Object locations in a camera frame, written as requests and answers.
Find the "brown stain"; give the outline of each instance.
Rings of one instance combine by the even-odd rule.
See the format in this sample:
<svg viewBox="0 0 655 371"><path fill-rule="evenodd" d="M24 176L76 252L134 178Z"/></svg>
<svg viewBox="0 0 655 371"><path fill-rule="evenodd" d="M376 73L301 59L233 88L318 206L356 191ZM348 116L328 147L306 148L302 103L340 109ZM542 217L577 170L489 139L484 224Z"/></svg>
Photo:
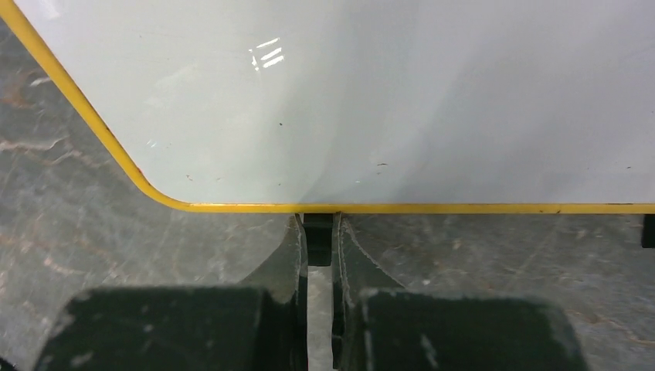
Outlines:
<svg viewBox="0 0 655 371"><path fill-rule="evenodd" d="M0 97L0 102L9 104L14 108L19 109L34 107L34 104L29 103L22 96L22 89L25 87L25 82L27 79L35 73L42 73L42 71L39 68L35 68L19 73L15 80L4 86L4 91L2 97Z"/></svg>

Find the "yellow trim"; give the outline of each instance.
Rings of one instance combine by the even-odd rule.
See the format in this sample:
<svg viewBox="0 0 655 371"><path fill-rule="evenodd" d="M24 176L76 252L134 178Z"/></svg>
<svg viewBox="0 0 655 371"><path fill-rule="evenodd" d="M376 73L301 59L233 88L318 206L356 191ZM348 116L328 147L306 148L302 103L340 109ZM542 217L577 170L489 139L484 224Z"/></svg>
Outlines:
<svg viewBox="0 0 655 371"><path fill-rule="evenodd" d="M0 0L0 17L36 62L48 73L64 97L84 119L127 176L147 196L174 209L210 213L655 213L655 204L210 204L184 203L159 192L141 174L118 140L93 109L82 91L13 0Z"/></svg>

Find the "white tabletop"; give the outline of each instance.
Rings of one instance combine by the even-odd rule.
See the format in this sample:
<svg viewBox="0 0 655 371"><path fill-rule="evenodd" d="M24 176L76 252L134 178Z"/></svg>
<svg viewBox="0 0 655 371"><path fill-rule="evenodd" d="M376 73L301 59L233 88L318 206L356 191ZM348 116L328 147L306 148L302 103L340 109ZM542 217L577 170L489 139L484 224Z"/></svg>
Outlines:
<svg viewBox="0 0 655 371"><path fill-rule="evenodd" d="M652 0L15 3L184 203L655 203Z"/></svg>

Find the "gray floor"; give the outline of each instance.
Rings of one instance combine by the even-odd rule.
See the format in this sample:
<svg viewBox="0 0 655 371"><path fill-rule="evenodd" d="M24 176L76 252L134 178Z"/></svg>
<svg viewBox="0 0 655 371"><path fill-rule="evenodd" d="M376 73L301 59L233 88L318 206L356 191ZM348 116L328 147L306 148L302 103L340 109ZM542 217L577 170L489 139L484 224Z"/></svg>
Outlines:
<svg viewBox="0 0 655 371"><path fill-rule="evenodd" d="M29 369L53 318L97 285L227 284L285 215L193 214L141 194L0 23L0 353ZM655 365L655 250L637 216L353 216L406 287L560 304L595 371ZM311 369L330 369L330 273L309 289Z"/></svg>

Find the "yellow edge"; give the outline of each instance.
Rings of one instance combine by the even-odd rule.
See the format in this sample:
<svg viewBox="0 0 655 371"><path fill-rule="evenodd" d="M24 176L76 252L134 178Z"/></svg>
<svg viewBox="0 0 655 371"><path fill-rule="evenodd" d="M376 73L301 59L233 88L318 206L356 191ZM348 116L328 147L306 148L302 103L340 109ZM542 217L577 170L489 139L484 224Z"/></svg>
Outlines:
<svg viewBox="0 0 655 371"><path fill-rule="evenodd" d="M159 192L141 174L57 58L13 0L0 0L0 17L147 196L175 209L210 213L655 213L655 204L213 204L184 203Z"/></svg>

